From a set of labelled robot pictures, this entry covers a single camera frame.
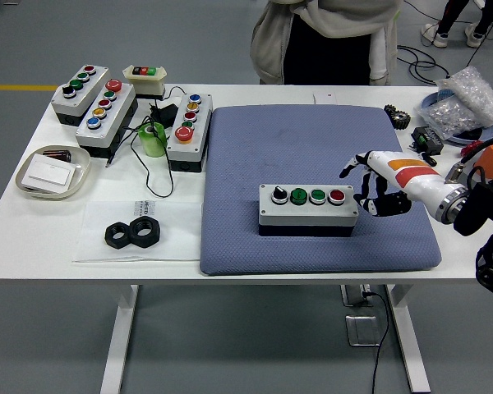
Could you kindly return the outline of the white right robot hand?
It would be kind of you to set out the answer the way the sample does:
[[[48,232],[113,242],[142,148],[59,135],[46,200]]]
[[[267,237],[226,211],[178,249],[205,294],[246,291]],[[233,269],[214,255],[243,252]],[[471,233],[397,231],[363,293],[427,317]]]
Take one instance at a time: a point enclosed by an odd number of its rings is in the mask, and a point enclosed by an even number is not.
[[[364,167],[357,203],[376,217],[406,213],[420,201],[438,222],[450,224],[464,201],[464,186],[448,183],[433,167],[414,153],[369,151],[349,160],[340,173],[346,177],[356,166]]]

